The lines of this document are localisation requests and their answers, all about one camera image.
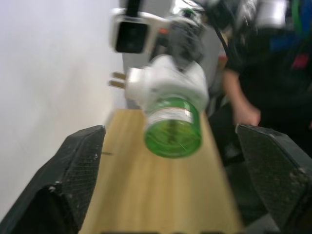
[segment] metal prong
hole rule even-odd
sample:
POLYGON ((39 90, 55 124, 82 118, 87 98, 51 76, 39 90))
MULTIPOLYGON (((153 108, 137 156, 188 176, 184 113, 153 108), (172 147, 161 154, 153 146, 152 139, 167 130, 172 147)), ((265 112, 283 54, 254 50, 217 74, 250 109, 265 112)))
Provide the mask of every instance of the metal prong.
POLYGON ((121 89, 125 89, 125 87, 126 87, 125 83, 114 81, 114 80, 110 80, 109 81, 109 85, 117 87, 117 88, 121 88, 121 89))
POLYGON ((113 76, 114 78, 123 79, 123 80, 125 80, 125 79, 127 78, 125 74, 120 73, 120 72, 114 72, 114 73, 112 74, 112 76, 113 76))

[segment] black cable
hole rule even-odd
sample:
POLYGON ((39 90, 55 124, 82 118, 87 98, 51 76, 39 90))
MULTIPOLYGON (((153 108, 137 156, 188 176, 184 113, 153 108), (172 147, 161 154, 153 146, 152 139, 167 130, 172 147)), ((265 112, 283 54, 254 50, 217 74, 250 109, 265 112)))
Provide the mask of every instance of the black cable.
POLYGON ((137 17, 137 13, 140 8, 141 0, 128 0, 126 16, 137 17))

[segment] green cable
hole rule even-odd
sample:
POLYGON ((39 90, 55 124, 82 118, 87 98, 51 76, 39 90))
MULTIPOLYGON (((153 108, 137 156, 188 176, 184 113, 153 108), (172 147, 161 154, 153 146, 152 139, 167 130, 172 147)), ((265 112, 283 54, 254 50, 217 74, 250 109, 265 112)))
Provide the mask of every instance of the green cable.
POLYGON ((300 19, 300 15, 299 15, 299 6, 300 6, 300 1, 299 0, 293 0, 293 2, 292 2, 293 24, 294 24, 295 29, 299 33, 302 33, 302 25, 301 25, 301 19, 300 19))

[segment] white wall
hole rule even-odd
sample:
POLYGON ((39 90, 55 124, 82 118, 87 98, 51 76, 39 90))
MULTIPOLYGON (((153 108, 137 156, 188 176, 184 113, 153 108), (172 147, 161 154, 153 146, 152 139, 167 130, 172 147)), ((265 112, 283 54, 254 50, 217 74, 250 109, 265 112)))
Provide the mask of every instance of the white wall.
POLYGON ((0 220, 66 136, 123 108, 108 47, 117 0, 0 2, 0 220))

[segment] person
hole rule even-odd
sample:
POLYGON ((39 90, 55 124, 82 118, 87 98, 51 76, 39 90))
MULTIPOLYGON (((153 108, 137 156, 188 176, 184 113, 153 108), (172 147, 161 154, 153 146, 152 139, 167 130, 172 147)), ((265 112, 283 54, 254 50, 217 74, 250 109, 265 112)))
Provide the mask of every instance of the person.
POLYGON ((255 64, 228 60, 223 88, 229 103, 209 123, 223 163, 243 160, 237 124, 287 134, 312 157, 312 41, 272 53, 255 64))

